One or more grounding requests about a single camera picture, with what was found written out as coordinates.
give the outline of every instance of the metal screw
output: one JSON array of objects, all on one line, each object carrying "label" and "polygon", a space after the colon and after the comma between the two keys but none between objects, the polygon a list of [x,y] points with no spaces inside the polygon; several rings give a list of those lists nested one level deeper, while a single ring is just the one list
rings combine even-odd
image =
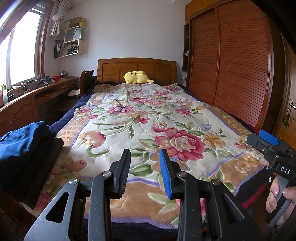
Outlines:
[{"label": "metal screw", "polygon": [[70,184],[70,185],[75,185],[77,182],[78,182],[78,180],[75,179],[75,178],[73,178],[73,179],[71,179],[71,180],[69,181],[69,184]]},{"label": "metal screw", "polygon": [[187,172],[180,171],[180,172],[178,172],[178,176],[179,177],[186,177],[187,176]]},{"label": "metal screw", "polygon": [[112,175],[112,172],[110,172],[110,171],[103,172],[104,177],[110,177],[111,175]]},{"label": "metal screw", "polygon": [[214,185],[216,185],[216,186],[219,186],[220,184],[221,184],[221,181],[219,180],[219,179],[213,179],[212,180],[212,183],[214,184]]}]

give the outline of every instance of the bed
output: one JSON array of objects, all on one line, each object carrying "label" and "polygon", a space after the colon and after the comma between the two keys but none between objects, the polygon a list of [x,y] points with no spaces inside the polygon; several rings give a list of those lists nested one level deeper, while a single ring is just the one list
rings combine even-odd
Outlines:
[{"label": "bed", "polygon": [[[125,72],[133,70],[146,71],[159,84],[121,83]],[[69,179],[88,180],[108,170],[124,148],[131,150],[132,159],[123,197],[111,200],[116,239],[176,238],[180,202],[169,200],[164,192],[159,165],[162,148],[196,178],[220,179],[248,208],[268,179],[266,160],[246,142],[252,129],[175,81],[173,61],[99,60],[97,81],[80,84],[84,95],[50,126],[64,146],[35,209],[27,208],[29,212],[38,216]],[[88,210],[87,202],[85,220]],[[202,213],[205,221],[204,205]]]}]

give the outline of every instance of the window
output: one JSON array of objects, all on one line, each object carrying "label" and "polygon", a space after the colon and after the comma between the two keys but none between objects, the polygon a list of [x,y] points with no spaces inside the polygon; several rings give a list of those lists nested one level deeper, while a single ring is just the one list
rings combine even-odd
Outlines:
[{"label": "window", "polygon": [[8,88],[37,78],[38,41],[48,3],[40,1],[0,45],[0,85]]}]

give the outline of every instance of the folded blue garment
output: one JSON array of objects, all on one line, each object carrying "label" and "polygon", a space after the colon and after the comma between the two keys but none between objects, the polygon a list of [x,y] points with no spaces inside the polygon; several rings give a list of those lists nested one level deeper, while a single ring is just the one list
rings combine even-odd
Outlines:
[{"label": "folded blue garment", "polygon": [[49,134],[44,121],[33,122],[0,137],[0,190],[5,190],[28,161],[42,137]]}]

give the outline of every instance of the wooden headboard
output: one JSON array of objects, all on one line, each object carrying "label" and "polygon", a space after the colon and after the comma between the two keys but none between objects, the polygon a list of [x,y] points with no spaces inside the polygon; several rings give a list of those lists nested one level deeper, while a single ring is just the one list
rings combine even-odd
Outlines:
[{"label": "wooden headboard", "polygon": [[162,85],[177,82],[176,62],[154,58],[99,59],[97,80],[124,82],[124,75],[132,71],[144,71],[149,79]]}]

